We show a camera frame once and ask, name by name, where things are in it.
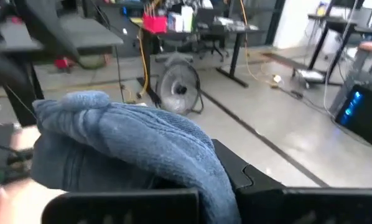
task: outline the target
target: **blue led light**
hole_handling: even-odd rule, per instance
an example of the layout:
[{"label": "blue led light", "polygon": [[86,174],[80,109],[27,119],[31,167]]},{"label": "blue led light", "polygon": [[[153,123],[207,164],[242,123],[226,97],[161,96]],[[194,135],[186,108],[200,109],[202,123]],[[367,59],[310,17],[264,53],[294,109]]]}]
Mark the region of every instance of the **blue led light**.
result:
[{"label": "blue led light", "polygon": [[357,91],[356,93],[355,93],[355,99],[359,99],[361,97],[361,94]]},{"label": "blue led light", "polygon": [[349,118],[349,116],[347,116],[347,115],[344,114],[344,115],[342,116],[342,118],[341,118],[341,122],[340,122],[340,123],[341,123],[342,125],[346,125],[347,122],[348,122],[348,118]]},{"label": "blue led light", "polygon": [[352,110],[350,108],[346,109],[345,114],[350,116],[352,114]]}]

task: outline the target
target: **black chair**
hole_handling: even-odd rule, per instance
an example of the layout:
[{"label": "black chair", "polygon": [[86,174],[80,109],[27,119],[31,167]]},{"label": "black chair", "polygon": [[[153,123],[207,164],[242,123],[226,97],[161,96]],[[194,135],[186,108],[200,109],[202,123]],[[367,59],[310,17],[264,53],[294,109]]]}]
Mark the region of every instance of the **black chair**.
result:
[{"label": "black chair", "polygon": [[229,52],[227,50],[224,49],[220,50],[219,47],[216,46],[222,39],[223,35],[215,34],[202,35],[200,37],[200,40],[198,41],[199,48],[196,51],[196,53],[200,55],[200,59],[203,59],[208,51],[211,51],[211,54],[217,52],[221,56],[221,62],[224,61],[224,56],[222,52],[226,54],[226,58],[229,57]]},{"label": "black chair", "polygon": [[[224,8],[224,5],[217,5],[214,7],[214,9],[202,9],[201,11],[197,11],[197,15],[195,17],[195,26],[198,27],[198,25],[201,23],[203,24],[203,26],[206,27],[206,29],[213,28],[213,21],[215,16],[222,15]],[[226,54],[226,57],[229,57],[228,51],[220,50],[219,47],[217,47],[217,44],[224,38],[224,35],[221,34],[201,35],[200,39],[198,40],[198,48],[196,51],[196,53],[200,55],[200,59],[203,59],[208,51],[211,51],[211,54],[217,52],[221,56],[221,62],[224,61],[222,52]]]}]

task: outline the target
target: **desk frame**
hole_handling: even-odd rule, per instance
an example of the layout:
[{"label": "desk frame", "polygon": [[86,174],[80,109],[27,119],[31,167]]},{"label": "desk frame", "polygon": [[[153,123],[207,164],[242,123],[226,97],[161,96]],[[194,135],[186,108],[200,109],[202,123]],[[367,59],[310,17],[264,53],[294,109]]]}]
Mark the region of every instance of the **desk frame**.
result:
[{"label": "desk frame", "polygon": [[[329,29],[330,28],[328,27],[327,22],[325,22],[324,30],[322,32],[322,35],[320,37],[319,42],[316,45],[315,51],[313,53],[313,56],[310,59],[309,66],[307,67],[308,70],[313,70],[314,69],[315,63],[317,61],[317,57],[319,56],[319,53],[320,53],[320,51],[323,48],[323,44],[324,44],[324,41],[325,41],[325,39],[327,37],[327,34],[328,34],[328,30]],[[340,58],[342,56],[343,49],[345,48],[346,43],[348,42],[349,37],[352,35],[352,33],[353,33],[354,30],[355,30],[355,25],[354,24],[350,24],[348,30],[346,31],[346,36],[345,36],[344,40],[341,43],[341,46],[338,48],[337,52],[335,53],[335,57],[331,61],[330,66],[327,68],[327,71],[324,73],[324,75],[326,75],[328,73],[327,83],[329,85],[336,85],[336,86],[341,86],[342,85],[342,83],[330,82],[330,78],[332,76],[332,73],[334,71],[334,68],[337,66],[337,63],[338,63],[338,61],[340,60]],[[320,84],[320,83],[325,83],[325,81],[326,80],[324,80],[324,82],[310,82],[310,83],[318,83],[318,84]]]},{"label": "desk frame", "polygon": [[[145,75],[147,77],[147,88],[146,88],[146,93],[150,96],[151,100],[153,103],[158,106],[161,104],[161,99],[157,95],[157,93],[151,88],[151,70],[150,70],[150,56],[151,56],[151,40],[152,36],[155,34],[151,34],[148,30],[142,29],[142,47],[143,47],[143,56],[144,56],[144,61],[146,63],[146,70],[147,74]],[[231,58],[231,64],[230,64],[230,71],[226,72],[224,71],[221,67],[216,68],[216,70],[224,75],[225,77],[235,81],[237,84],[241,85],[244,88],[248,87],[248,84],[239,78],[235,77],[235,71],[236,71],[236,66],[237,66],[237,59],[238,59],[238,54],[240,50],[240,45],[241,41],[243,40],[243,37],[245,35],[245,32],[237,32],[236,33],[236,41],[235,41],[235,46],[233,48],[233,55]],[[137,78],[137,81],[141,86],[144,85],[145,78]]]},{"label": "desk frame", "polygon": [[7,94],[7,98],[21,126],[35,125],[36,120],[32,102],[35,100],[43,100],[44,94],[42,93],[41,85],[35,73],[34,65],[27,61],[27,59],[24,60],[20,55],[8,58],[24,72],[26,87],[22,86],[19,88],[15,85],[4,85],[3,88]]}]

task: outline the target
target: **blue towel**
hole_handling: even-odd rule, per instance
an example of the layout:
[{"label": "blue towel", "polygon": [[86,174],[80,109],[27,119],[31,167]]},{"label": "blue towel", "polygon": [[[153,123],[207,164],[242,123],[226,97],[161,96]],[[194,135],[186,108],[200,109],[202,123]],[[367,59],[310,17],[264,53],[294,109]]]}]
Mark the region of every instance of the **blue towel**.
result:
[{"label": "blue towel", "polygon": [[44,139],[37,142],[36,154],[45,150],[44,143],[51,144],[50,149],[68,148],[60,145],[67,141],[58,139],[71,138],[123,163],[120,172],[137,169],[197,188],[207,223],[241,223],[211,139],[191,120],[155,108],[111,103],[100,91],[69,93],[60,101],[37,100],[34,109]]}]

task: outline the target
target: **black table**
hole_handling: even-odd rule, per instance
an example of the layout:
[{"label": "black table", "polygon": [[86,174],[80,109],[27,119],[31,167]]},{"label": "black table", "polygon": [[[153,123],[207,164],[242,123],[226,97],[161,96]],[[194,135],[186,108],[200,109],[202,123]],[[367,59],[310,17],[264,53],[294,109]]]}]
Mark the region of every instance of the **black table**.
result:
[{"label": "black table", "polygon": [[[93,19],[67,15],[61,17],[60,22],[81,55],[108,54],[114,45],[123,43],[121,38]],[[0,41],[0,54],[5,54],[28,76],[27,88],[8,85],[3,86],[4,90],[19,123],[22,126],[34,125],[36,120],[29,110],[33,111],[32,102],[44,99],[44,94],[35,74],[33,62],[41,60],[46,62],[48,58],[50,60],[56,58],[45,51],[41,43],[30,37],[24,24],[5,22],[0,25],[0,31],[4,37],[4,40]]]},{"label": "black table", "polygon": [[141,40],[142,40],[143,55],[144,55],[144,61],[146,63],[146,68],[147,68],[146,69],[147,70],[147,74],[146,74],[147,80],[145,80],[144,78],[138,78],[137,80],[138,80],[138,82],[140,83],[141,86],[144,86],[145,81],[147,82],[146,92],[150,96],[151,100],[153,101],[153,103],[155,105],[160,105],[161,99],[154,92],[154,90],[151,88],[151,82],[150,82],[150,77],[151,77],[151,73],[150,73],[151,50],[150,50],[150,47],[151,47],[151,39],[152,39],[153,35],[158,36],[158,37],[162,37],[163,39],[165,37],[170,37],[170,38],[175,38],[175,39],[181,39],[182,37],[184,37],[184,39],[186,39],[188,36],[191,36],[191,35],[194,35],[194,34],[199,34],[199,35],[206,35],[206,34],[226,35],[226,34],[230,34],[230,33],[236,34],[235,46],[233,47],[233,55],[231,57],[230,71],[229,72],[224,71],[221,67],[216,68],[216,70],[220,74],[229,78],[230,80],[235,81],[237,84],[241,85],[242,87],[244,87],[244,88],[248,87],[248,84],[246,82],[244,82],[244,81],[240,80],[239,78],[235,77],[235,70],[236,70],[236,66],[237,66],[237,59],[238,59],[238,54],[239,54],[241,42],[243,41],[243,37],[244,37],[245,33],[260,32],[257,27],[253,26],[254,29],[248,29],[248,30],[226,30],[226,31],[224,31],[220,34],[219,33],[213,33],[212,31],[210,31],[208,29],[196,30],[194,32],[189,32],[189,33],[173,32],[173,31],[168,30],[166,33],[153,34],[149,30],[143,28],[143,26],[140,22],[135,22],[132,19],[131,19],[131,22],[133,24],[137,25],[138,27],[142,28],[142,37],[139,37],[139,38],[142,38]]},{"label": "black table", "polygon": [[[343,49],[345,48],[346,43],[348,42],[351,34],[359,33],[359,34],[372,35],[372,28],[358,27],[356,26],[355,22],[351,21],[351,24],[348,30],[345,30],[348,21],[341,17],[318,16],[316,14],[308,14],[308,18],[313,19],[313,20],[319,20],[320,22],[325,23],[322,36],[320,37],[320,40],[316,45],[313,56],[310,59],[309,66],[307,67],[308,70],[314,69],[315,63],[317,61],[317,57],[319,56],[319,53],[324,44],[324,40],[327,37],[328,30],[334,30],[335,32],[338,32],[340,34],[343,34],[344,32],[346,32],[345,38],[342,40],[341,46],[338,48],[334,59],[331,61],[330,66],[327,68],[327,71],[319,71],[323,75],[326,75],[328,73],[329,75],[327,76],[327,81],[329,81],[331,74],[333,73],[335,66],[337,66],[337,63],[342,55]],[[342,85],[341,83],[333,83],[333,82],[328,82],[328,84],[329,85]]]}]

